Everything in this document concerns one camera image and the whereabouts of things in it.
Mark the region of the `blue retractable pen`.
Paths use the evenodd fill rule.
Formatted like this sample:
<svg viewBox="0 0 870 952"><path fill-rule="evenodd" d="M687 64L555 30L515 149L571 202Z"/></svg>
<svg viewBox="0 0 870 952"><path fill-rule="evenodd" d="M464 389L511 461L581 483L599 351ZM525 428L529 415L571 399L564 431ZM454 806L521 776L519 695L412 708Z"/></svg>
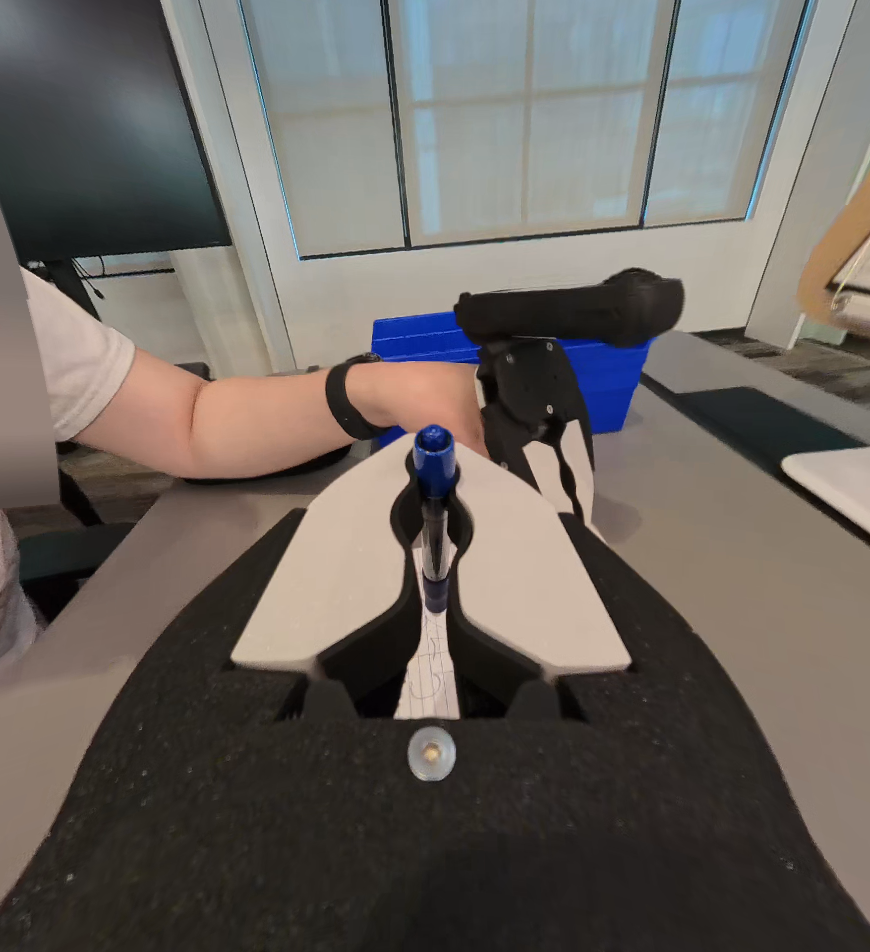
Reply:
<svg viewBox="0 0 870 952"><path fill-rule="evenodd" d="M436 424L424 427L416 434L412 459L422 517L422 591L426 610L438 615L445 612L449 593L449 500L457 482L453 435Z"/></svg>

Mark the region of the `person's white shirt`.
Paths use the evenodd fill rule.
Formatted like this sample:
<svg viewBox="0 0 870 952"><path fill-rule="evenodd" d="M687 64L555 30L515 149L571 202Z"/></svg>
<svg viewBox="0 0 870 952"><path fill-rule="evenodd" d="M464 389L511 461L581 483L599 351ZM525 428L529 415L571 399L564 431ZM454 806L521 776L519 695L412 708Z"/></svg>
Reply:
<svg viewBox="0 0 870 952"><path fill-rule="evenodd" d="M56 444L73 440L105 410L136 348L56 287L20 268L43 365Z"/></svg>

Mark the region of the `black monitor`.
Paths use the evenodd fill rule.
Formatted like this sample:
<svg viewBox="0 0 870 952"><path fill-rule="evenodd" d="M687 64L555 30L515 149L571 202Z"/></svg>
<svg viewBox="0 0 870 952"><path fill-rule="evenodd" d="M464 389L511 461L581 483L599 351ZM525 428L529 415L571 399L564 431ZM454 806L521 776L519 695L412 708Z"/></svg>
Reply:
<svg viewBox="0 0 870 952"><path fill-rule="evenodd" d="M0 208L19 261L232 244L158 1L0 1Z"/></svg>

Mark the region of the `person's left hand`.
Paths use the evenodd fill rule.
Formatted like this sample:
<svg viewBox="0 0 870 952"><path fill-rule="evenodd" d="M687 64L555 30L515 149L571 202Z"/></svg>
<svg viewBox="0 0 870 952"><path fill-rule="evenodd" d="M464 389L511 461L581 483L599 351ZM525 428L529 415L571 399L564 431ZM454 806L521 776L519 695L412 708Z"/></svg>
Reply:
<svg viewBox="0 0 870 952"><path fill-rule="evenodd" d="M455 441L488 457L476 370L464 363L370 363L349 372L348 396L378 427L449 430Z"/></svg>

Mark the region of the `black wristband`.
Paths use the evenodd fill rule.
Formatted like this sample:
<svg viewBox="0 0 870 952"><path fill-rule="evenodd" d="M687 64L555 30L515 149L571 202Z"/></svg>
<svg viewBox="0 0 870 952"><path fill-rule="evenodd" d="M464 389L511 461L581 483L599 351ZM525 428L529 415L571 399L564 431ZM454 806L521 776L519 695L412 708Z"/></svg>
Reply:
<svg viewBox="0 0 870 952"><path fill-rule="evenodd" d="M335 364L327 373L324 394L327 407L344 433L355 442L386 438L396 428L393 424L376 425L369 422L349 399L346 381L349 371L356 365L382 363L382 357L374 352L365 352Z"/></svg>

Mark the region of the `large white-framed window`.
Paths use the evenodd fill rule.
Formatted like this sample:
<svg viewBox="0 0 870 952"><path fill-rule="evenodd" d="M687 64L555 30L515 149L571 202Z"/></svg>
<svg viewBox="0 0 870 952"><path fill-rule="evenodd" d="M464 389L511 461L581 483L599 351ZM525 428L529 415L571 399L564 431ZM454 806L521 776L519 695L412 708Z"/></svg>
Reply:
<svg viewBox="0 0 870 952"><path fill-rule="evenodd" d="M808 12L238 6L300 260L742 219Z"/></svg>

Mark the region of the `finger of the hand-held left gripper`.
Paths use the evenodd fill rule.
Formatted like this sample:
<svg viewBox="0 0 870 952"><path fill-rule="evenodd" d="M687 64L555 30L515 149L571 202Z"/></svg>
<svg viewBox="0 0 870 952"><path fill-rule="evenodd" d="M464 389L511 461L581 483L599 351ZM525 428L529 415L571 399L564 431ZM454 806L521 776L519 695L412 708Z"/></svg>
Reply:
<svg viewBox="0 0 870 952"><path fill-rule="evenodd" d="M565 489L569 490L575 515L588 530L600 541L606 541L600 529L593 521L595 502L595 470L592 455L592 442L587 438L579 420L571 420L565 426L560 437L560 452L570 476L562 476Z"/></svg>
<svg viewBox="0 0 870 952"><path fill-rule="evenodd" d="M523 455L540 495L559 513L579 518L577 483L560 449L533 441L524 446Z"/></svg>

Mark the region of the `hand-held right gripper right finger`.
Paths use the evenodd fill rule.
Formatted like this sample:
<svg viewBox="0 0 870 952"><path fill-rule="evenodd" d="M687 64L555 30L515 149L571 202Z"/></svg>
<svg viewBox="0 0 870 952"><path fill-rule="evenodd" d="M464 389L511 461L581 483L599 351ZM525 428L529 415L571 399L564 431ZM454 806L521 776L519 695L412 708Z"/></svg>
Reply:
<svg viewBox="0 0 870 952"><path fill-rule="evenodd" d="M632 659L575 547L600 542L518 475L458 455L458 542L448 612L455 673L510 704L521 686L626 671Z"/></svg>

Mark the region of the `person's left forearm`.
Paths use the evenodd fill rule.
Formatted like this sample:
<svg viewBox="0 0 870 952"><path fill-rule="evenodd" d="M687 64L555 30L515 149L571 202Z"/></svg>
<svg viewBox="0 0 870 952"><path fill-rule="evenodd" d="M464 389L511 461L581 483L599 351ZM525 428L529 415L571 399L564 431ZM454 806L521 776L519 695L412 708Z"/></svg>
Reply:
<svg viewBox="0 0 870 952"><path fill-rule="evenodd" d="M325 395L327 372L206 382L145 351L107 404L56 437L175 478L257 478L351 446Z"/></svg>

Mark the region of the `blue plastic bin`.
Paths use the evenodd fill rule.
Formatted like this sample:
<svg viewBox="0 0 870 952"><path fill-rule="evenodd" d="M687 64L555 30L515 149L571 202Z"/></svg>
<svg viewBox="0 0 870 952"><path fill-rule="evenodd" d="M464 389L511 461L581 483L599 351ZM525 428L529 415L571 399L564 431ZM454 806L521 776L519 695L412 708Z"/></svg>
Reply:
<svg viewBox="0 0 870 952"><path fill-rule="evenodd" d="M559 343L578 378L593 434L621 430L652 343L630 349L590 341ZM389 363L478 363L478 348L452 311L377 320L370 350Z"/></svg>

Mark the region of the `white flat board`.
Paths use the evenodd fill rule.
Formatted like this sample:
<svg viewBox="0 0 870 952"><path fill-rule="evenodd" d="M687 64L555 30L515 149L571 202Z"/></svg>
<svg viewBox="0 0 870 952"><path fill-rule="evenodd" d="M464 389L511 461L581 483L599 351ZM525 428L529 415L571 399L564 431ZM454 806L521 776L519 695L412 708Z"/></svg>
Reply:
<svg viewBox="0 0 870 952"><path fill-rule="evenodd" d="M785 457L791 480L870 535L870 446Z"/></svg>

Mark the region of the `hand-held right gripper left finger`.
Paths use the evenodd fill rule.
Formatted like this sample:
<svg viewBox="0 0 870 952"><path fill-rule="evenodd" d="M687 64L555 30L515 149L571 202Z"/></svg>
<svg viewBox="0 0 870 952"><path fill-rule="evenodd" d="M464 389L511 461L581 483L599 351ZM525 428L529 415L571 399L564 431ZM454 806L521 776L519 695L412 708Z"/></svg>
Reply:
<svg viewBox="0 0 870 952"><path fill-rule="evenodd" d="M423 606L410 448L384 448L308 506L230 659L342 683L356 704L404 674Z"/></svg>

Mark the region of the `white lined notepad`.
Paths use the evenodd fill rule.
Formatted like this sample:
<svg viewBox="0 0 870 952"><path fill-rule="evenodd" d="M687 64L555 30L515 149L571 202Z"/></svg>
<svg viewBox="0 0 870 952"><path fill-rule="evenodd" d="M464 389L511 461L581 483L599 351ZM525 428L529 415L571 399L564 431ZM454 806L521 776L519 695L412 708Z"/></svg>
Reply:
<svg viewBox="0 0 870 952"><path fill-rule="evenodd" d="M428 610L424 596L421 549L413 556L421 595L420 637L417 650L406 666L405 680L394 720L459 720L454 664L449 652L446 612Z"/></svg>

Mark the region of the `black monitor stand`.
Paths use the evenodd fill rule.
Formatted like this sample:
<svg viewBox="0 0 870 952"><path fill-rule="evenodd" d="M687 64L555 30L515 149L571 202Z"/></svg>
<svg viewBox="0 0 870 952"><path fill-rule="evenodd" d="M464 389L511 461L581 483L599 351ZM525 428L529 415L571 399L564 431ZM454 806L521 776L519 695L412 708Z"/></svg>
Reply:
<svg viewBox="0 0 870 952"><path fill-rule="evenodd" d="M99 323L102 321L85 280L72 259L27 259L24 268L65 295Z"/></svg>

